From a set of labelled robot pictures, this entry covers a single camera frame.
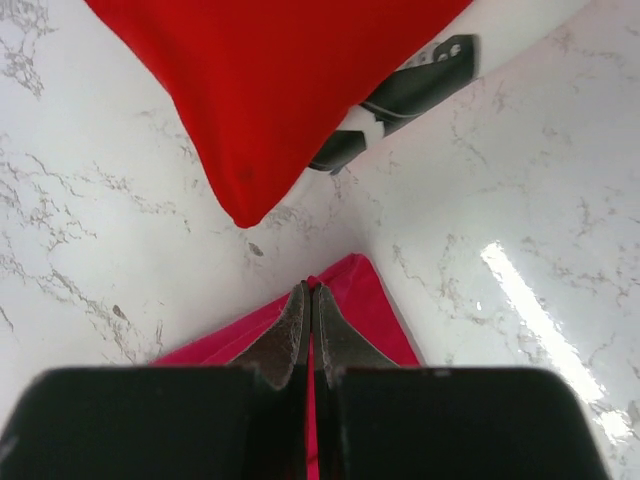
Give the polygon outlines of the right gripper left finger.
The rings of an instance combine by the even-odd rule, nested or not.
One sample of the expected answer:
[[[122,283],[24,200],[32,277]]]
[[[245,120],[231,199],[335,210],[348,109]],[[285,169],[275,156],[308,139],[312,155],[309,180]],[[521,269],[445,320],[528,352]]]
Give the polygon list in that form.
[[[274,390],[283,389],[291,379],[306,338],[306,282],[290,292],[276,321],[244,351],[233,358],[233,367],[253,368]]]

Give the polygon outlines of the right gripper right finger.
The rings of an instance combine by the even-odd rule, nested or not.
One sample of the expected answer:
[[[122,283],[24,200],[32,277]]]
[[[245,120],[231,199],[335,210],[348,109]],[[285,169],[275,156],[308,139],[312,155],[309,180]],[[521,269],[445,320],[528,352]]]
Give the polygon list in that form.
[[[399,367],[344,318],[331,290],[322,283],[312,295],[312,333],[315,370],[328,388],[334,388],[348,368]]]

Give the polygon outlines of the magenta polo shirt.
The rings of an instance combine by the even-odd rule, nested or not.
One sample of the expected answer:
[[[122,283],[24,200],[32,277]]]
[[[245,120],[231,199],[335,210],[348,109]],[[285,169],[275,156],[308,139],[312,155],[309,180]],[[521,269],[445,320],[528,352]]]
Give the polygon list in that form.
[[[308,278],[311,286],[323,283],[345,319],[378,350],[401,366],[418,366],[414,352],[397,319],[370,260],[352,253],[323,273]],[[288,296],[266,304],[213,333],[154,360],[155,365],[222,365],[254,342],[280,316]]]

